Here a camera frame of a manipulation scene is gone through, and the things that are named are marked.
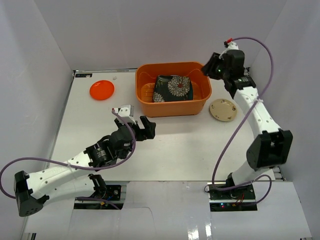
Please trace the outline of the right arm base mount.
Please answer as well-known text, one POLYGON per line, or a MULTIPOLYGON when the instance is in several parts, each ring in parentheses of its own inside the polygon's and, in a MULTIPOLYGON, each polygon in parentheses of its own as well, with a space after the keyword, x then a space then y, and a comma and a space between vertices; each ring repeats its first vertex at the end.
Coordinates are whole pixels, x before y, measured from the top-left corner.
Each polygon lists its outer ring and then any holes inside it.
POLYGON ((214 189, 212 184, 207 184, 203 190, 208 194, 211 212, 250 212, 258 210, 252 184, 228 191, 219 191, 214 189))

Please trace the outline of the beige floral round plate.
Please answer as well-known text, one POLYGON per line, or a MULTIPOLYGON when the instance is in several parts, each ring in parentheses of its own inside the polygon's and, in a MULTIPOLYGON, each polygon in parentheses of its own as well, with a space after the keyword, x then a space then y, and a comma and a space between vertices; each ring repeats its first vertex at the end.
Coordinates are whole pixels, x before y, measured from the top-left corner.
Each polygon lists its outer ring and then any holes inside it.
POLYGON ((236 105, 227 99, 216 99, 209 106, 210 114, 218 121, 231 122, 238 113, 236 105))

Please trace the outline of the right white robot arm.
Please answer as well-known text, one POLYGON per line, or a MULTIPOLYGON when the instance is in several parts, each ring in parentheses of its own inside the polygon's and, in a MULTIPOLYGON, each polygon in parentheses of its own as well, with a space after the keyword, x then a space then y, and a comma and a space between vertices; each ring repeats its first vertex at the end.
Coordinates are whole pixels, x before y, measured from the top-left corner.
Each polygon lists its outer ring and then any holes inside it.
POLYGON ((290 130, 283 130, 268 113, 258 93, 256 83, 245 74, 245 54, 231 49, 223 54, 213 53, 202 67, 202 73, 215 80, 223 80, 226 91, 237 103, 254 137, 246 151, 246 160, 240 168, 229 174, 223 186, 213 185, 216 191, 225 191, 236 200, 244 187, 261 178, 263 173, 287 162, 293 141, 290 130))

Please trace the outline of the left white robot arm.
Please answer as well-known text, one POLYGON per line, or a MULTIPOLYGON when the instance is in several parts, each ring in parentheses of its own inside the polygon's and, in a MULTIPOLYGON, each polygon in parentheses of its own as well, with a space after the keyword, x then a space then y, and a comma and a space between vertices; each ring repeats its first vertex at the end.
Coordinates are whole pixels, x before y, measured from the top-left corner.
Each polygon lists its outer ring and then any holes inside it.
POLYGON ((143 128, 133 120, 121 116, 114 120, 117 130, 103 136, 65 162, 52 161, 53 167, 14 175, 14 195, 20 217, 31 216, 47 204, 67 198, 90 198, 102 200, 109 193, 98 171, 111 169, 127 161, 135 151, 136 143, 152 140, 156 136, 156 123, 141 116, 143 128))

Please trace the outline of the orange round plate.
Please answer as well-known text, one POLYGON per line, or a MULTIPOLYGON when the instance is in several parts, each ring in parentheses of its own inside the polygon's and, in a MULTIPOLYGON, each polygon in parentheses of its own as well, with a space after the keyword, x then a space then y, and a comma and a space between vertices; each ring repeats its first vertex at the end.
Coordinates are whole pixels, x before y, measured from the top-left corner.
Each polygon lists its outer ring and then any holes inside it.
POLYGON ((89 89, 90 96, 97 101, 103 101, 110 98, 115 92, 114 84, 109 80, 99 80, 89 89))

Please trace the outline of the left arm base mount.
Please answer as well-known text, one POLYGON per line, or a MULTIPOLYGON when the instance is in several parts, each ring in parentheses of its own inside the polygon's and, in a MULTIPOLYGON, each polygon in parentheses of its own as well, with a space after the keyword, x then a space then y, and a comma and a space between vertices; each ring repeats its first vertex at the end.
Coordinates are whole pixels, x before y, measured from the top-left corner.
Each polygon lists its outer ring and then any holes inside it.
POLYGON ((90 196, 76 197, 75 209, 121 210, 123 208, 120 184, 107 184, 98 174, 90 174, 88 177, 93 182, 93 193, 90 196))

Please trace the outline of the black floral square plate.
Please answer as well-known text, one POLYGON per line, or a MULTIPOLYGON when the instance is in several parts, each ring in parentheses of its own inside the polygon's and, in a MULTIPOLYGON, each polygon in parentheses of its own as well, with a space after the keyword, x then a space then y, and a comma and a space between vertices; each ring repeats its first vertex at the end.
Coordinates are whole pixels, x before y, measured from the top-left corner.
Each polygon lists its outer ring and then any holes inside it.
POLYGON ((192 101, 193 98, 193 86, 189 77, 157 76, 152 94, 153 103, 192 101))

